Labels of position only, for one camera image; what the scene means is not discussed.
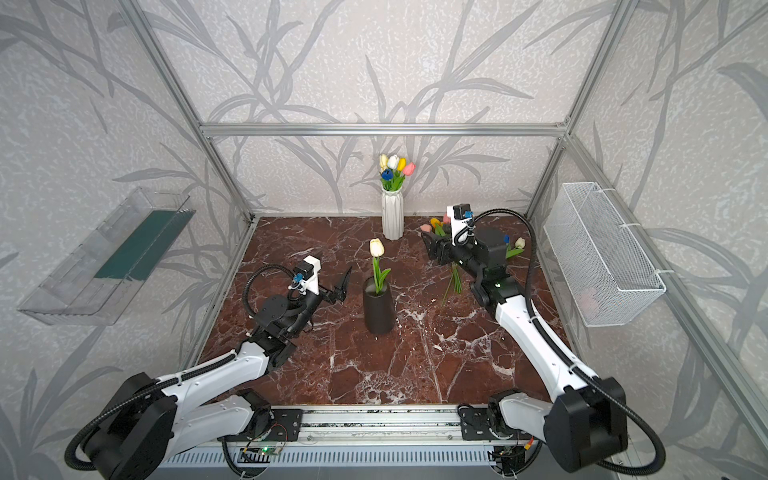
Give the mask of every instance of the aluminum frame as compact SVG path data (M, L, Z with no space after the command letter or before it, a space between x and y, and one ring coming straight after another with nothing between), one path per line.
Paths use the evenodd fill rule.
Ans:
M610 181L598 168L583 144L572 135L572 132L588 105L592 92L598 86L638 1L619 0L617 2L603 40L595 53L573 107L562 124L201 124L137 0L118 0L118 4L123 10L128 25L134 29L140 44L177 102L190 129L214 166L214 170L219 174L227 191L230 192L238 207L247 217L253 216L250 205L246 202L225 163L211 144L209 137L353 135L557 137L556 147L552 151L534 196L528 205L526 213L530 217L541 203L544 190L558 169L562 154L566 150L572 154L588 179L596 181L603 188L611 187ZM634 215L627 209L623 200L612 191L609 192L609 197L614 205L620 208L627 222L633 223ZM654 265L668 269L666 259L644 230L638 229L637 238ZM667 281L665 298L690 341L718 378L733 406L768 454L768 402L765 396L756 387L751 377L746 374L738 358L714 330L711 322L677 276L670 276ZM349 410L349 408L342 407L341 410Z
M467 467L496 465L488 457L491 445L294 445L283 448L279 455L258 455L261 465L242 463L240 449L245 445L227 443L229 455L241 468L306 468L306 467ZM158 468L226 468L221 445L205 444L169 458Z
M464 440L457 407L443 404L280 406L303 410L297 445L524 445L528 442L527 438ZM275 442L262 443L276 445Z
M592 96L592 92L603 77L608 62L616 51L619 41L624 35L624 31L627 29L632 13L639 1L640 0L619 0L616 2L613 14L611 14L611 20L608 22L608 26L605 29L603 39L600 42L597 51L594 53L592 63L590 63L589 68L587 69L587 74L584 76L584 81L579 87L571 111L569 111L568 116L565 117L565 132L563 135L571 134L574 131L576 124L581 119L581 115L587 107L589 98ZM544 195L545 187L549 184L549 180L560 166L563 150L564 147L561 144L561 138L558 138L558 144L549 157L547 167L544 169L544 173L541 175L541 179L536 185L536 190L534 190L531 202L528 204L528 209L525 211L526 217L531 217L534 210L536 210L536 207L541 203L541 197Z
M561 137L564 124L202 124L210 137Z
M232 282L235 280L237 270L240 268L240 263L243 261L243 257L245 256L245 252L248 249L250 239L253 236L253 232L256 231L256 226L258 223L259 219L254 218L251 220L248 228L246 228L243 231L243 234L240 235L239 243L237 244L237 251L232 256L232 260L227 266L227 271L225 271L221 276L222 281L219 282L219 286L216 288L216 292L214 292L214 299L211 300L210 304L208 305L208 310L205 312L203 322L200 325L200 328L197 329L197 333L195 333L194 339L190 344L190 351L187 352L186 358L179 365L179 370L190 369L199 363L200 355L203 353L203 348L205 347L207 337L210 335L211 330L214 328L216 318L219 316L221 307L224 305L224 300L227 297L227 293L230 291Z
M612 189L611 181L598 167L592 155L577 137L566 134L565 151L573 158L579 170L589 180L604 189ZM606 190L606 195L626 223L640 223L631 212L621 195L615 190ZM673 270L644 228L634 228L637 242L641 245L652 264L660 270ZM733 354L723 337L717 332L706 313L683 280L675 274L668 275L667 294L664 299L677 318L683 331L701 355L707 367L717 377L728 399L750 429L760 447L768 455L768 399L746 372L741 361Z
M176 101L176 104L181 111L181 115L187 122L192 135L197 139L200 148L206 154L209 162L214 167L214 171L216 171L219 178L224 183L227 192L229 192L237 206L242 210L245 218L250 220L253 217L253 213L251 212L248 201L237 187L234 177L226 164L224 164L214 146L211 144L210 140L204 136L202 131L200 131L200 120L195 113L192 102L187 94L184 93L184 89L181 87L181 81L170 66L170 61L160 47L160 42L157 40L157 36L155 36L154 30L150 26L149 20L147 20L146 15L144 15L144 11L141 9L141 6L139 6L138 1L118 0L118 4L121 7L126 24L134 31L134 34L139 41L139 45L144 49L150 62L155 70L157 70L157 74L160 75L160 78L168 88L170 95Z

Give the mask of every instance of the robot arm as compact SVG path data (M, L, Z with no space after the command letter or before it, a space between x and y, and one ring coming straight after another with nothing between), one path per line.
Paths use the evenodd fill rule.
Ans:
M248 289L255 276L268 270L282 270L292 278L290 293L270 297L257 313L248 304ZM319 284L319 270L320 261L312 256L293 271L274 265L259 268L243 294L249 317L257 323L249 337L236 349L192 369L157 379L140 373L126 380L101 415L70 441L67 465L98 470L107 480L143 480L162 461L200 443L241 432L253 436L266 432L270 405L253 390L203 404L283 365L296 349L290 340L311 321L321 302L344 301L352 268L333 290ZM78 446L91 462L76 458Z
M477 228L475 222L489 214L512 214L531 233L531 266L526 289L506 272L507 242L494 228ZM664 446L658 436L625 405L621 385L601 379L558 338L531 301L530 283L535 258L535 235L528 221L512 210L494 209L474 217L468 204L448 206L451 218L446 236L422 232L430 260L440 265L456 262L474 278L469 289L478 303L493 315L531 360L549 393L550 402L509 391L488 401L488 423L498 437L516 429L544 440L554 459L567 472L586 465L600 466L627 475L649 475L664 465ZM642 468L621 467L604 459L627 449L627 417L646 432L657 457Z

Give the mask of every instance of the green foam strip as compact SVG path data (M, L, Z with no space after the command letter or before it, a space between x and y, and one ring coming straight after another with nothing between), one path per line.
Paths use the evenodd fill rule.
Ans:
M146 280L193 214L192 210L179 213L172 210L150 212L96 272L95 278L123 279L130 274L133 280ZM178 218L170 222L174 215L178 215Z

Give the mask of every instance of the white wire basket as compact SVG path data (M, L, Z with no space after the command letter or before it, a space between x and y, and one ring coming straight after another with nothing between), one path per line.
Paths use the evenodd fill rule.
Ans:
M629 323L667 286L595 182L562 184L544 230L586 326Z

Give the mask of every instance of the white vase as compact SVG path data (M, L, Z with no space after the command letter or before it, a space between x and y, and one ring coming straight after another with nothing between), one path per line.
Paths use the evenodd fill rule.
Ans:
M402 212L402 191L388 192L382 187L382 227L387 240L402 237L404 226Z

